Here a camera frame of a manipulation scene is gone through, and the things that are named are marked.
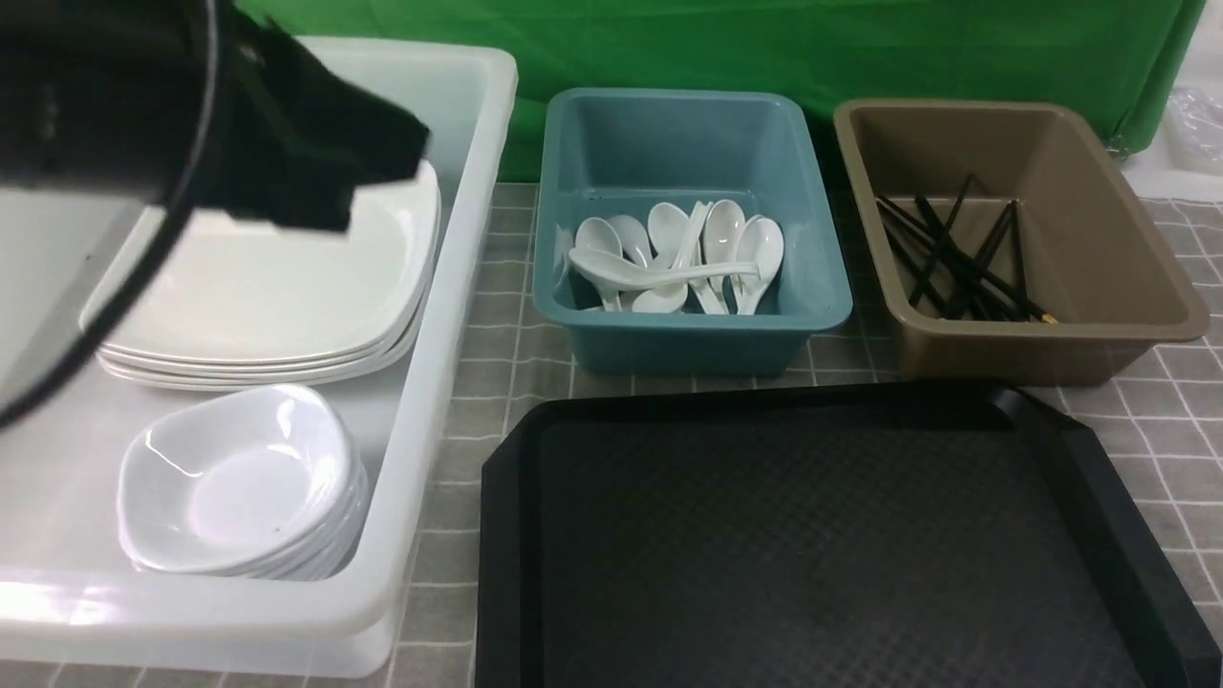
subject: grid pattern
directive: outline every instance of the grid pattern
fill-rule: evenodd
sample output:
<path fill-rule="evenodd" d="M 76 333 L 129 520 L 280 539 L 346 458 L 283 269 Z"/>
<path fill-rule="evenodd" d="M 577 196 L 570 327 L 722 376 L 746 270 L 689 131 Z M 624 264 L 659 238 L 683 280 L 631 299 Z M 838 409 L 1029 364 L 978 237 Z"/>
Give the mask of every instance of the grid pattern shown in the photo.
<path fill-rule="evenodd" d="M 537 188 L 500 185 L 445 440 L 434 464 L 406 585 L 400 645 L 361 681 L 0 662 L 12 688 L 466 688 L 475 660 L 479 472 L 506 433 L 550 400 L 896 380 L 887 313 L 848 198 L 839 230 L 855 314 L 815 336 L 774 380 L 598 378 L 574 365 L 565 331 L 531 306 Z M 1033 390 L 1091 426 L 1185 589 L 1223 643 L 1223 205 L 1145 200 L 1211 312 L 1201 340 L 1159 347 L 1090 390 Z"/>

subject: black tray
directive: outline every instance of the black tray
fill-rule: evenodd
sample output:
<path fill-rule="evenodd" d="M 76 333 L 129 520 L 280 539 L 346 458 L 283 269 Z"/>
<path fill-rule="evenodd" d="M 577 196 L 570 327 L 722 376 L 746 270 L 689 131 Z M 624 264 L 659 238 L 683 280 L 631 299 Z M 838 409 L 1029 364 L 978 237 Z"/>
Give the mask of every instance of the black tray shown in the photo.
<path fill-rule="evenodd" d="M 476 688 L 1218 688 L 1095 435 L 903 384 L 532 412 L 484 467 Z"/>

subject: black cable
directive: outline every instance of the black cable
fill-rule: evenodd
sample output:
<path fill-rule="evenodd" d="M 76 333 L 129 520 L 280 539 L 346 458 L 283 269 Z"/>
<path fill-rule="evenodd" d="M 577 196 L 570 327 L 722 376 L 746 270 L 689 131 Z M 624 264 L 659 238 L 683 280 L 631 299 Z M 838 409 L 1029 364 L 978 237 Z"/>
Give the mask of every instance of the black cable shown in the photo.
<path fill-rule="evenodd" d="M 223 0 L 201 0 L 205 15 L 204 29 L 208 53 L 204 60 L 204 93 L 201 100 L 199 120 L 196 123 L 196 136 L 187 153 L 186 163 L 174 185 L 166 202 L 165 216 L 157 235 L 149 242 L 141 259 L 128 273 L 119 290 L 102 307 L 97 317 L 84 328 L 72 347 L 60 358 L 51 370 L 43 375 L 27 391 L 0 411 L 0 431 L 22 420 L 42 407 L 55 393 L 64 389 L 81 371 L 102 342 L 119 326 L 127 310 L 144 292 L 144 288 L 157 276 L 165 264 L 175 244 L 187 227 L 187 220 L 202 197 L 210 172 L 216 165 L 216 150 L 229 123 L 229 54 L 223 45 L 227 32 L 224 31 L 225 16 L 221 15 Z"/>

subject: stack of plates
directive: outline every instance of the stack of plates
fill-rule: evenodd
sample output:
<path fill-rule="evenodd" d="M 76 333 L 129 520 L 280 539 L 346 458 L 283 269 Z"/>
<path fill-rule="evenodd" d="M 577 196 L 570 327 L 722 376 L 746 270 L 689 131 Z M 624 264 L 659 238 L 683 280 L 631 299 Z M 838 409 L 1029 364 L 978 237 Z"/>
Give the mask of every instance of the stack of plates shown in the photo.
<path fill-rule="evenodd" d="M 369 479 L 306 387 L 249 390 L 141 434 L 119 479 L 119 541 L 141 571 L 278 580 L 331 576 L 361 534 Z"/>
<path fill-rule="evenodd" d="M 428 163 L 415 181 L 358 189 L 347 233 L 197 211 L 98 359 L 125 380 L 210 392 L 386 368 L 416 341 L 440 214 Z M 82 326 L 143 254 L 160 216 L 141 218 L 86 303 Z"/>

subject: green cloth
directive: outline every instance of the green cloth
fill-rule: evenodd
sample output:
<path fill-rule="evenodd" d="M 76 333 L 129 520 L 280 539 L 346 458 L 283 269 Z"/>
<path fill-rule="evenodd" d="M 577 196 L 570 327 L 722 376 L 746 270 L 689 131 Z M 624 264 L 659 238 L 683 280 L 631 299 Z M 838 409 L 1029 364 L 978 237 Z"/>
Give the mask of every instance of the green cloth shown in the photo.
<path fill-rule="evenodd" d="M 492 45 L 519 64 L 504 180 L 576 86 L 764 90 L 818 130 L 857 97 L 1048 100 L 1155 136 L 1205 0 L 245 0 L 297 34 Z M 827 133 L 816 133 L 817 145 Z"/>

